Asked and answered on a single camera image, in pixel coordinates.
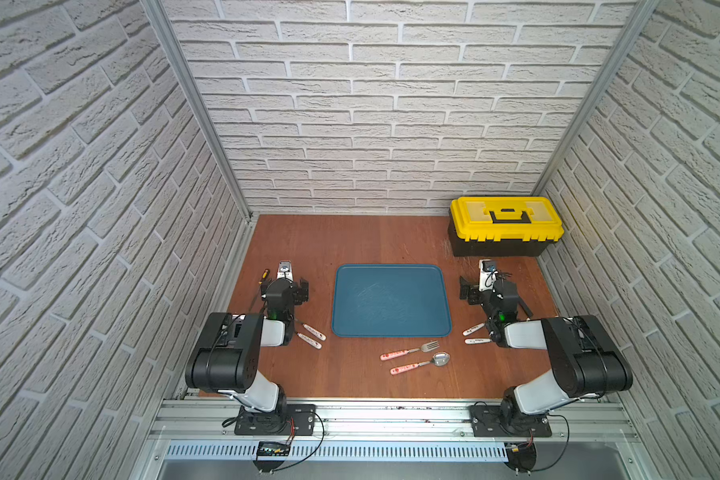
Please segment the pink handled fork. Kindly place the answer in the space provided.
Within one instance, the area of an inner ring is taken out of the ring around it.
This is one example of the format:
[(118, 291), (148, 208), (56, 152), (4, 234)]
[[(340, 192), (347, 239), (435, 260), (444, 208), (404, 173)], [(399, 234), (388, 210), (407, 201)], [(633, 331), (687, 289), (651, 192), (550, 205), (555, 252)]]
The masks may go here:
[(380, 360), (381, 361), (389, 361), (389, 360), (400, 358), (400, 357), (403, 357), (403, 356), (406, 356), (406, 355), (409, 355), (412, 353), (416, 353), (416, 352), (428, 353), (428, 352), (437, 350), (439, 347), (440, 347), (440, 343), (438, 341), (430, 341), (430, 342), (424, 343), (420, 347), (384, 353), (380, 356)]

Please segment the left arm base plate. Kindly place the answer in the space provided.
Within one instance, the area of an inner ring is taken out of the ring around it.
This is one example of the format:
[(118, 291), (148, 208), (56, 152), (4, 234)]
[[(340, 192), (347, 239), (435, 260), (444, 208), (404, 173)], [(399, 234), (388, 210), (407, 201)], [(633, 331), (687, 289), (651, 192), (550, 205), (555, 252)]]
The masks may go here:
[(316, 405), (287, 404), (283, 409), (261, 413), (239, 409), (234, 424), (238, 436), (311, 436), (316, 421)]

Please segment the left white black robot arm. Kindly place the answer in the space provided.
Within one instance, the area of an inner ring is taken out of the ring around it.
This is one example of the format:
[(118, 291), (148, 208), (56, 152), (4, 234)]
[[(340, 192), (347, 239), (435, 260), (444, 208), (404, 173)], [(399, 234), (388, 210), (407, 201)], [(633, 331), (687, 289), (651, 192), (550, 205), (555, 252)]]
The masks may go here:
[(261, 349), (282, 347), (295, 333), (295, 307), (309, 299), (309, 283), (278, 278), (263, 283), (262, 311), (209, 315), (185, 368), (188, 387), (240, 404), (222, 428), (240, 436), (309, 436), (315, 407), (288, 405), (284, 388), (258, 369)]

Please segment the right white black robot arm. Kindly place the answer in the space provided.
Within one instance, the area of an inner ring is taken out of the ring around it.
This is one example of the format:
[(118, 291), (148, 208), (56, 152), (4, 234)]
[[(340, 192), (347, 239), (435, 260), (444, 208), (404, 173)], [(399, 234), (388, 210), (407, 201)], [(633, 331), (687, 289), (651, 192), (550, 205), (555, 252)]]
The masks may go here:
[(477, 436), (493, 432), (498, 437), (549, 437), (547, 414), (584, 398), (626, 391), (633, 372), (601, 321), (593, 315), (519, 320), (522, 304), (514, 283), (498, 278), (482, 287), (459, 279), (459, 298), (479, 305), (486, 314), (486, 338), (467, 344), (492, 343), (501, 348), (541, 350), (548, 354), (550, 369), (534, 380), (505, 390), (497, 406), (473, 406), (470, 415)]

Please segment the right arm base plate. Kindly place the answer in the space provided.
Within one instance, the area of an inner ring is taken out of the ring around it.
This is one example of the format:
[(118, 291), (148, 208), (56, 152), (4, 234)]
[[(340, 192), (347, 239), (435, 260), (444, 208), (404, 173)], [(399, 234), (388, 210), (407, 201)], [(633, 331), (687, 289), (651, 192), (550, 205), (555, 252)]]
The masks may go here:
[(546, 415), (527, 415), (512, 405), (476, 403), (468, 408), (475, 437), (550, 438), (551, 427)]

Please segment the pink handled spoon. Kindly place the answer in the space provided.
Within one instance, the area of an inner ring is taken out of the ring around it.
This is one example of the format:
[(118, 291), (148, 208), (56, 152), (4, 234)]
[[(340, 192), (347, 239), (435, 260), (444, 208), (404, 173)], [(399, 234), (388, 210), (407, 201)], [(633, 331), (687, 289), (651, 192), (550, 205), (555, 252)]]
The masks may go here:
[(433, 355), (428, 361), (412, 363), (408, 365), (394, 367), (390, 370), (391, 375), (400, 375), (402, 373), (410, 372), (412, 370), (427, 366), (434, 365), (436, 367), (443, 367), (449, 363), (451, 356), (447, 352), (439, 352)]

